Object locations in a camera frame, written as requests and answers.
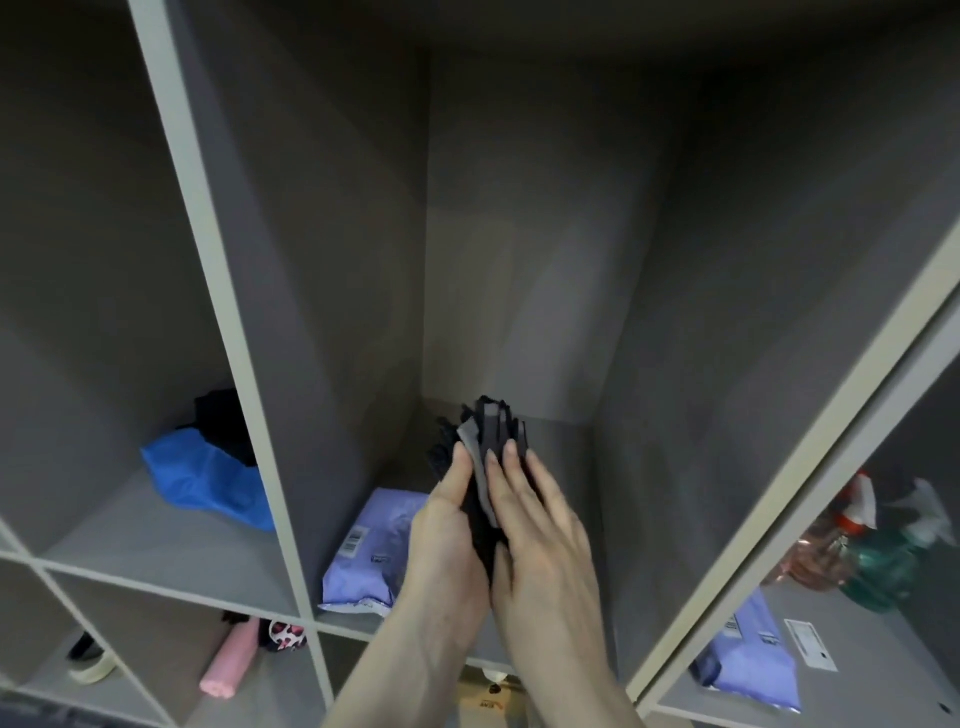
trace black cloth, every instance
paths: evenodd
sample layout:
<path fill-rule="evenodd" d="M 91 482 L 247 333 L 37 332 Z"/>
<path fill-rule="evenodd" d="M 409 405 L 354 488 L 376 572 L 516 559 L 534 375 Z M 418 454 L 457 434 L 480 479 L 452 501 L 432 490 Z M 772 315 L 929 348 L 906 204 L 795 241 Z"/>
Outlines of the black cloth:
<path fill-rule="evenodd" d="M 497 405 L 495 415 L 488 412 L 485 416 L 485 410 L 488 410 L 486 405 L 488 404 Z M 477 400 L 473 409 L 463 405 L 460 423 L 465 423 L 471 419 L 477 423 L 480 429 L 478 440 L 483 462 L 486 461 L 487 452 L 490 450 L 493 450 L 496 453 L 497 460 L 502 462 L 503 448 L 507 444 L 507 441 L 511 439 L 516 440 L 520 463 L 527 476 L 527 481 L 539 496 L 540 493 L 537 491 L 537 485 L 530 475 L 526 463 L 526 454 L 529 448 L 526 423 L 513 416 L 507 402 L 503 400 L 492 400 L 489 397 L 481 397 Z M 441 417 L 437 421 L 437 424 L 440 426 L 440 442 L 427 452 L 427 461 L 430 463 L 430 469 L 433 471 L 433 474 L 439 480 L 442 480 L 446 476 L 446 472 L 450 469 L 450 465 L 453 463 L 453 448 L 460 441 L 460 435 L 457 433 L 458 425 L 455 425 L 447 418 Z M 480 557 L 480 561 L 487 571 L 487 577 L 492 583 L 496 545 L 500 542 L 504 544 L 508 542 L 503 530 L 491 525 L 481 505 L 480 497 L 477 478 L 476 475 L 474 475 L 474 477 L 470 479 L 462 510 L 467 514 L 469 520 L 470 534 L 473 538 L 473 548 Z"/>
<path fill-rule="evenodd" d="M 195 427 L 214 448 L 236 458 L 248 468 L 256 467 L 256 455 L 243 417 L 240 397 L 236 389 L 218 389 L 197 397 L 194 409 L 197 419 L 188 427 Z"/>

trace spray nozzle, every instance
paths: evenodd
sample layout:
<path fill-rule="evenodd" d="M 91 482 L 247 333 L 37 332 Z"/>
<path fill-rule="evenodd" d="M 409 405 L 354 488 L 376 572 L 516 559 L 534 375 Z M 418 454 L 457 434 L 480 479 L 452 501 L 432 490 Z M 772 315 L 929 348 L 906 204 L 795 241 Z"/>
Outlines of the spray nozzle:
<path fill-rule="evenodd" d="M 876 529 L 876 494 L 873 480 L 865 473 L 857 473 L 849 487 L 851 502 L 843 514 L 836 517 L 837 523 L 851 533 L 860 533 L 867 528 Z"/>
<path fill-rule="evenodd" d="M 903 533 L 923 548 L 930 548 L 937 543 L 937 539 L 956 546 L 950 516 L 933 486 L 922 478 L 916 478 L 913 482 L 917 486 L 913 493 L 890 504 L 891 508 L 912 508 L 920 513 L 916 521 L 903 527 Z"/>

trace light purple packet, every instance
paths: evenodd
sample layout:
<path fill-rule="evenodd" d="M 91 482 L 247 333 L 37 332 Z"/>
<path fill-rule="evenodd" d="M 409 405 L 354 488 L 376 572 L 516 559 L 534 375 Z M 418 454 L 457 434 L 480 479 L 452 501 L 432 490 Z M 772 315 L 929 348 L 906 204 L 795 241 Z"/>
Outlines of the light purple packet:
<path fill-rule="evenodd" d="M 324 574 L 321 609 L 386 617 L 407 571 L 414 516 L 428 495 L 377 488 Z"/>
<path fill-rule="evenodd" d="M 701 685 L 793 713 L 801 711 L 797 668 L 760 589 L 743 603 L 693 666 Z"/>

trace left hand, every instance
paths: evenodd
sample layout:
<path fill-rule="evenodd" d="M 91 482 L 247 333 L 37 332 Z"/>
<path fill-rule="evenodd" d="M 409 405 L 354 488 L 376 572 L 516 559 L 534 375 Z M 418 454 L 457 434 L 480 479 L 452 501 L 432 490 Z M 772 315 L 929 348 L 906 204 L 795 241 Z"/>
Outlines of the left hand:
<path fill-rule="evenodd" d="M 460 507 L 473 476 L 473 460 L 463 444 L 453 464 L 414 518 L 410 558 L 397 609 L 417 611 L 444 630 L 466 654 L 490 610 L 490 583 L 473 550 L 467 514 Z"/>

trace barcode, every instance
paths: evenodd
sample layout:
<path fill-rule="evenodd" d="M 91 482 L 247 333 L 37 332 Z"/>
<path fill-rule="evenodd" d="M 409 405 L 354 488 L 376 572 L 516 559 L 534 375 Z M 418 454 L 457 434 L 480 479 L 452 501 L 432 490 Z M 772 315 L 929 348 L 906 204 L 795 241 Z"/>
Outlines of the barcode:
<path fill-rule="evenodd" d="M 723 625 L 723 635 L 734 640 L 742 640 L 743 633 L 740 631 L 740 623 L 736 620 L 736 615 L 727 620 Z"/>
<path fill-rule="evenodd" d="M 367 537 L 368 533 L 370 533 L 369 528 L 362 525 L 355 525 L 347 535 L 347 539 L 344 541 L 344 544 L 340 546 L 340 550 L 337 551 L 337 555 L 343 556 L 347 559 L 352 559 L 357 555 L 357 549 L 363 543 L 363 540 Z"/>

